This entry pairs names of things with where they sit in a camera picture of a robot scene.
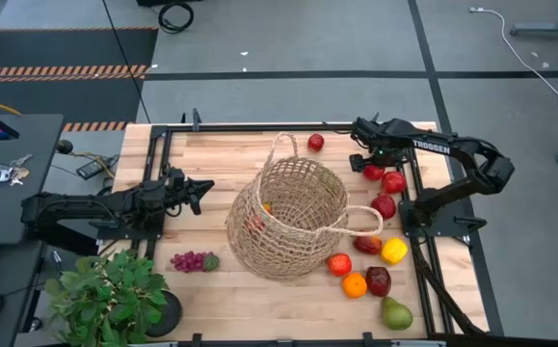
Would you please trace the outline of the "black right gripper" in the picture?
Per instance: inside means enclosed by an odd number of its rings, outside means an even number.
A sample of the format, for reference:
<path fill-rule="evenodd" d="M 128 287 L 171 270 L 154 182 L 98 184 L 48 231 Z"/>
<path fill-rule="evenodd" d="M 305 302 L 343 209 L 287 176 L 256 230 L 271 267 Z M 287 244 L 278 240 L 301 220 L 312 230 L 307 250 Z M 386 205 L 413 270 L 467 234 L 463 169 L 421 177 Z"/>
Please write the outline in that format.
<path fill-rule="evenodd" d="M 379 168 L 394 167 L 404 162 L 407 145 L 401 142 L 377 142 L 368 145 L 371 154 L 369 158 L 364 158 L 361 154 L 349 156 L 351 170 L 355 173 L 362 173 L 368 165 Z"/>

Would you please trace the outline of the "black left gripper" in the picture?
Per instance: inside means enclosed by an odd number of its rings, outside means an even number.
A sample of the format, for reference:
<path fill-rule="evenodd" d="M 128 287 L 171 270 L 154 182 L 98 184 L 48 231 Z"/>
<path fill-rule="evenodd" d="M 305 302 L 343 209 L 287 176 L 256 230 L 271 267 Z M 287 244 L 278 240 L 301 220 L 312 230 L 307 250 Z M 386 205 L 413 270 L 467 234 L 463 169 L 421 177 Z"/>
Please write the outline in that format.
<path fill-rule="evenodd" d="M 182 204 L 188 204 L 195 215 L 200 215 L 200 200 L 215 185 L 214 180 L 187 178 L 182 170 L 171 166 L 162 168 L 162 178 L 166 183 L 162 207 L 169 216 L 178 216 Z"/>

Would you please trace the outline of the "purple grape bunch with leaf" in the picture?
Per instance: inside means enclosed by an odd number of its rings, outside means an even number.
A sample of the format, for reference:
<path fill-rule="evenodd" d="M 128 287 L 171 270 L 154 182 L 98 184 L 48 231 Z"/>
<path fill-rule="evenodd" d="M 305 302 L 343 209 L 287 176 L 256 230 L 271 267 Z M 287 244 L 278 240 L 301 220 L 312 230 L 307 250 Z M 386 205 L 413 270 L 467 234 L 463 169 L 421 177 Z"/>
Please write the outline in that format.
<path fill-rule="evenodd" d="M 212 252 L 187 252 L 185 254 L 175 254 L 170 259 L 170 263 L 179 272 L 213 272 L 218 269 L 220 259 Z"/>

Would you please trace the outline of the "yellow bell pepper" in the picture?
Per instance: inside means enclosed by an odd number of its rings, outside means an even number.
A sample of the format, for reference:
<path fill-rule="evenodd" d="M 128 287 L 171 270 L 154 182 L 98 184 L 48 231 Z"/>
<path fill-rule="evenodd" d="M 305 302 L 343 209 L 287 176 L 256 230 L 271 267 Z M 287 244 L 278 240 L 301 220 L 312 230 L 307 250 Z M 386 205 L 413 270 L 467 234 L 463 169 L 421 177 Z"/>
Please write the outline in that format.
<path fill-rule="evenodd" d="M 386 240 L 381 248 L 381 260 L 388 265 L 396 265 L 400 263 L 408 253 L 407 244 L 397 237 Z"/>

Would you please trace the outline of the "woven seagrass basket with handles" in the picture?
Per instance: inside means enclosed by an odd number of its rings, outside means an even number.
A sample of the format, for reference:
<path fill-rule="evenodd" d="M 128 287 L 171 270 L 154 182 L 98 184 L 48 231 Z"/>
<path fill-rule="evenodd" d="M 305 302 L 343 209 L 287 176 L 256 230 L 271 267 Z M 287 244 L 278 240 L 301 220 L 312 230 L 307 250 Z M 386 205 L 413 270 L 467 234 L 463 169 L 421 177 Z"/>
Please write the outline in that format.
<path fill-rule="evenodd" d="M 267 213 L 263 203 L 272 206 Z M 257 214 L 265 228 L 246 229 Z M 235 198 L 226 217 L 227 240 L 237 260 L 266 280 L 308 276 L 337 248 L 342 237 L 374 236 L 384 218 L 368 206 L 351 205 L 341 178 L 321 163 L 299 155 L 297 139 L 280 132 L 254 179 Z"/>

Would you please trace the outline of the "dark maroon fruit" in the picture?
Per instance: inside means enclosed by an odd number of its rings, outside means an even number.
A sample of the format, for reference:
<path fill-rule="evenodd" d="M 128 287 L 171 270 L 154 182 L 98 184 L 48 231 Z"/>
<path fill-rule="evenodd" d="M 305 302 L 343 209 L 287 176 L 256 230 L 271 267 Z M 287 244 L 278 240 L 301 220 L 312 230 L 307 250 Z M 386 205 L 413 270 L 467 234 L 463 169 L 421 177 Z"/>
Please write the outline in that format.
<path fill-rule="evenodd" d="M 378 297 L 385 297 L 389 294 L 391 276 L 386 267 L 369 267 L 365 280 L 371 294 Z"/>

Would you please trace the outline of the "orange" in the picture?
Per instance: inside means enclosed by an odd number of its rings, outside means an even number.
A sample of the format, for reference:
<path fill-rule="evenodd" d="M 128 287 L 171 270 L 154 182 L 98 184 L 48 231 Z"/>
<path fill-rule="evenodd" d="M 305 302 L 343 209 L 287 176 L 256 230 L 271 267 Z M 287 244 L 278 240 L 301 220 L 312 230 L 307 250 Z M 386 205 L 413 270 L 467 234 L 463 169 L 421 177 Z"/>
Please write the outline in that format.
<path fill-rule="evenodd" d="M 350 299 L 357 299 L 366 294 L 368 286 L 361 273 L 351 273 L 341 282 L 344 294 Z"/>

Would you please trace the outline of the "black power adapter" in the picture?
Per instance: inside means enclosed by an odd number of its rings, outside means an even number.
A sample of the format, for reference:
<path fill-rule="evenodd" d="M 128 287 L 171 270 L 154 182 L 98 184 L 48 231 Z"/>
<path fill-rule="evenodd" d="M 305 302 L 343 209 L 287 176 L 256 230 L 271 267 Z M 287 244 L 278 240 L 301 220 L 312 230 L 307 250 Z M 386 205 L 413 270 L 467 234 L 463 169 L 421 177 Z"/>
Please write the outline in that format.
<path fill-rule="evenodd" d="M 77 168 L 75 172 L 84 180 L 88 180 L 98 174 L 106 174 L 108 177 L 114 178 L 115 174 L 112 168 L 119 161 L 119 156 L 94 156 L 90 162 Z"/>

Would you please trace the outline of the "potted green leafy plant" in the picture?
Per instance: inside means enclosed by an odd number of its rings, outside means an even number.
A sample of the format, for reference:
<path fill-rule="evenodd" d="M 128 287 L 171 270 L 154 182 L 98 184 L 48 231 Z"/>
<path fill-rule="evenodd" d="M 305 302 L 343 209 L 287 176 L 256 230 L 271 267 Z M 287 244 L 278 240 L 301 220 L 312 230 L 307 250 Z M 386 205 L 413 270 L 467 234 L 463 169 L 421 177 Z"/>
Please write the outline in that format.
<path fill-rule="evenodd" d="M 183 308 L 154 262 L 131 250 L 80 258 L 45 282 L 57 338 L 69 347 L 129 347 L 169 334 Z"/>

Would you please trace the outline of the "green pear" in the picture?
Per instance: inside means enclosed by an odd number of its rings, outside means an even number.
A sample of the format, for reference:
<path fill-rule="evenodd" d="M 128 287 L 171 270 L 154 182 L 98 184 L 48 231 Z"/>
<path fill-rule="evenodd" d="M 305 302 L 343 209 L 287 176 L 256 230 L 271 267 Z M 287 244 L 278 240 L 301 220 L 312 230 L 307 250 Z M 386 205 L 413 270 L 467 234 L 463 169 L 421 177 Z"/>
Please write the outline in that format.
<path fill-rule="evenodd" d="M 382 322 L 394 331 L 403 331 L 412 325 L 412 312 L 391 297 L 382 299 Z"/>

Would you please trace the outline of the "dark grey side desk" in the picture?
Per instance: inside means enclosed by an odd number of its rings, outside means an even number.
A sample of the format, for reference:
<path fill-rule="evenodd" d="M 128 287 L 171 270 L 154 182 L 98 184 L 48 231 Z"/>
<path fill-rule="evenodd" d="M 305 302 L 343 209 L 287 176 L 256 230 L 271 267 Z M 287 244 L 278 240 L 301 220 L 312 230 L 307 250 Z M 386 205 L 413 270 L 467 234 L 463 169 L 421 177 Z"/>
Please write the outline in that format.
<path fill-rule="evenodd" d="M 39 210 L 32 198 L 43 191 L 65 121 L 57 114 L 5 115 L 1 120 L 18 137 L 0 141 L 0 164 L 22 160 L 29 172 L 16 184 L 0 183 L 0 347 L 13 347 L 44 249 L 35 234 Z"/>

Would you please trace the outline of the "black floor box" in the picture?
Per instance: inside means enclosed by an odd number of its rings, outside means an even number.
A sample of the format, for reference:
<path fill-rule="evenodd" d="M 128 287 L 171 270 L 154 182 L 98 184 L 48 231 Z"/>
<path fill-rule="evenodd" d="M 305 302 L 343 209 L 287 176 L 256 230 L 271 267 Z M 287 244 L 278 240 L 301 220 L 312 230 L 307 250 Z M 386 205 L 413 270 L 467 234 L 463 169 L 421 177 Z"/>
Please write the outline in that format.
<path fill-rule="evenodd" d="M 171 3 L 181 3 L 181 2 L 192 2 L 192 1 L 202 1 L 202 0 L 136 0 L 138 6 L 140 7 L 154 7 L 168 5 Z"/>

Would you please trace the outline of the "black hazard-striped floor mat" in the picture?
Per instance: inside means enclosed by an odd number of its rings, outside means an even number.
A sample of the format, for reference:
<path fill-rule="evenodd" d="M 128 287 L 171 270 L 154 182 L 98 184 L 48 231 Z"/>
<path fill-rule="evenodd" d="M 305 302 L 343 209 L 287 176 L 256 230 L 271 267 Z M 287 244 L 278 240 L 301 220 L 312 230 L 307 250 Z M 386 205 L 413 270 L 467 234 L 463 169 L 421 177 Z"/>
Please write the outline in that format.
<path fill-rule="evenodd" d="M 145 26 L 0 29 L 0 104 L 62 115 L 67 132 L 145 121 L 140 97 L 157 35 Z"/>

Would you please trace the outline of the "black metal table frame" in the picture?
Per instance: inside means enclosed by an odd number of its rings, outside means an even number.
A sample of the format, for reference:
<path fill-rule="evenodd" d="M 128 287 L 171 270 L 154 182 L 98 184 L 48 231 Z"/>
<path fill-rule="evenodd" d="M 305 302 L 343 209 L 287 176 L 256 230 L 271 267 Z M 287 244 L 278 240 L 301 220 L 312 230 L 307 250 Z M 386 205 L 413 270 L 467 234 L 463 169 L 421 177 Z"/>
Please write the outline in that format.
<path fill-rule="evenodd" d="M 181 322 L 162 342 L 188 347 L 193 334 L 202 334 L 201 347 L 344 347 L 362 345 L 362 334 L 370 332 L 373 345 L 387 346 L 395 340 L 423 339 L 429 326 L 440 333 L 455 331 L 456 323 L 441 309 L 432 288 L 419 285 L 411 259 L 389 270 L 392 297 L 413 314 L 412 325 L 403 331 L 382 324 L 378 297 L 348 298 L 339 278 L 325 266 L 291 281 L 266 280 L 242 266 L 227 243 L 227 213 L 280 132 L 294 135 L 299 143 L 322 134 L 326 146 L 317 159 L 341 177 L 352 203 L 364 204 L 377 193 L 375 184 L 351 171 L 348 158 L 359 148 L 341 125 L 328 130 L 312 122 L 208 123 L 199 132 L 177 125 L 169 140 L 153 137 L 148 124 L 126 129 L 120 184 L 155 174 L 162 159 L 193 178 L 215 181 L 202 199 L 201 214 L 184 210 L 177 218 L 167 218 L 155 246 L 154 268 L 183 305 Z M 220 265 L 213 272 L 176 271 L 170 259 L 187 252 L 212 252 Z M 421 301 L 422 294 L 429 295 L 427 302 Z"/>

